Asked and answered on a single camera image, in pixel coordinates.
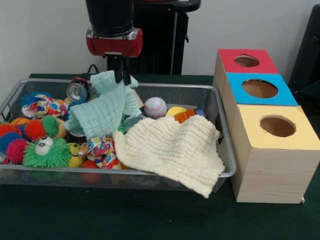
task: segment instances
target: light green washcloth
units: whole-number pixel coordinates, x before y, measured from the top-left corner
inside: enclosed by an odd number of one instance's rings
[[[70,108],[64,127],[72,132],[82,132],[87,139],[110,136],[120,126],[123,114],[141,114],[132,88],[138,81],[131,77],[131,84],[116,83],[114,71],[101,72],[90,78],[92,87],[100,94],[88,103]]]

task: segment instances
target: wire mesh basket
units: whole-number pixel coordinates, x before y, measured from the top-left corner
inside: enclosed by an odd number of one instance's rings
[[[56,99],[66,98],[70,80],[25,79],[18,82],[0,106],[0,122],[23,117],[20,100],[32,92],[48,92]],[[160,97],[168,108],[181,106],[203,110],[206,119],[215,124],[223,137],[217,142],[217,152],[225,170],[220,174],[213,192],[217,192],[227,177],[236,172],[236,162],[226,117],[219,92],[212,86],[140,83],[135,89],[145,102]],[[33,168],[0,164],[0,184],[85,188],[118,188],[148,190],[189,190],[181,183],[139,170],[93,169],[76,167]]]

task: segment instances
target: baseball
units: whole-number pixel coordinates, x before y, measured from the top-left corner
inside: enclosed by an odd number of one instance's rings
[[[144,113],[152,119],[164,117],[167,113],[167,104],[160,97],[151,97],[144,103]]]

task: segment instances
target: red spiky ball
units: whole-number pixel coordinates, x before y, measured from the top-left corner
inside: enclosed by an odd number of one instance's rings
[[[31,120],[25,126],[25,134],[32,141],[42,138],[46,135],[44,126],[40,119]]]
[[[0,124],[0,138],[10,132],[16,132],[22,136],[22,132],[16,128],[15,126],[9,124],[9,123],[3,123]]]
[[[18,138],[10,142],[5,151],[7,160],[6,162],[11,162],[13,164],[22,164],[26,145],[27,141],[23,138]]]

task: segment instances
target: stacked boxes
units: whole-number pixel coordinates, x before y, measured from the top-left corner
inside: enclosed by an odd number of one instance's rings
[[[265,50],[220,49],[219,89],[237,159],[237,202],[300,203],[320,141]]]

